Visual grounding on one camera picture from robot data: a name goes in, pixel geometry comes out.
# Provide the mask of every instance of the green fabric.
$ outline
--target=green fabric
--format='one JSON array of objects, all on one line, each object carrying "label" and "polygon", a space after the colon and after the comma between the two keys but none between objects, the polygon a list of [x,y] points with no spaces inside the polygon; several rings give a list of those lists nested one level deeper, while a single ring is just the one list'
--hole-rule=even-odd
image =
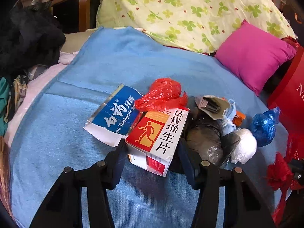
[{"label": "green fabric", "polygon": [[4,122],[5,114],[6,114],[6,105],[9,99],[9,84],[7,80],[2,77],[0,80],[0,136],[4,136],[7,130],[7,123]]},{"label": "green fabric", "polygon": [[276,37],[294,37],[271,0],[101,0],[96,25],[142,28],[163,45],[212,53],[243,20]]}]

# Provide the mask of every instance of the magenta cushion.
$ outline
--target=magenta cushion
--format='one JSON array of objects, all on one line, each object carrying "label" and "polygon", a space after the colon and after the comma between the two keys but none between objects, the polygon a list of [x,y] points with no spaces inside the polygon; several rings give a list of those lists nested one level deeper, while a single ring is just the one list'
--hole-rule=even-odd
[{"label": "magenta cushion", "polygon": [[291,45],[244,20],[219,47],[215,58],[259,95],[278,67],[295,54]]}]

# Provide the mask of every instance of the blue toothpaste box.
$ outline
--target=blue toothpaste box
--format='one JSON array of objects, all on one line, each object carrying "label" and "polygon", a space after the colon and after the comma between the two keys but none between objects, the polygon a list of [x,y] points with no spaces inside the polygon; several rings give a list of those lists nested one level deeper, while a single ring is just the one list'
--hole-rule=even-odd
[{"label": "blue toothpaste box", "polygon": [[141,97],[135,89],[120,85],[88,119],[84,129],[101,142],[117,146],[139,121],[141,113],[134,101]]}]

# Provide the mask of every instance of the crumpled white tissue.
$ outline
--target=crumpled white tissue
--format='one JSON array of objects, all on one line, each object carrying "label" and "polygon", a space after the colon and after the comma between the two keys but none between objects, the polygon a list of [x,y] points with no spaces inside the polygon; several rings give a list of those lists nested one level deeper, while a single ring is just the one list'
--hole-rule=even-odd
[{"label": "crumpled white tissue", "polygon": [[242,128],[235,133],[241,140],[231,154],[231,162],[233,164],[236,164],[237,162],[245,164],[255,154],[257,150],[257,141],[249,129]]}]

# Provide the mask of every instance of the blue blanket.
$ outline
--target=blue blanket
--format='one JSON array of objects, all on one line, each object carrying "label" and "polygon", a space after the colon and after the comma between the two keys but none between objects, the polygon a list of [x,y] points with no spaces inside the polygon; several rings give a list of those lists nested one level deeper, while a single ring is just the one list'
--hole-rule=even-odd
[{"label": "blue blanket", "polygon": [[[10,152],[11,197],[20,227],[29,227],[65,166],[84,169],[113,150],[83,129],[99,105],[120,83],[146,93],[151,83],[162,77],[180,82],[189,96],[213,94],[234,99],[237,109],[247,115],[244,127],[256,113],[267,110],[213,57],[162,46],[133,28],[100,28],[71,65],[37,96],[15,135]],[[258,148],[253,158],[241,165],[270,210],[280,193],[274,194],[267,186],[266,169],[277,151],[285,154],[286,141],[287,131],[278,124],[274,141]],[[198,195],[199,191],[192,190],[182,174],[169,172],[167,177],[161,177],[130,162],[116,189],[108,191],[117,228],[190,227]],[[221,189],[218,227],[222,225],[223,212]],[[86,189],[83,216],[84,227],[89,227]]]}]

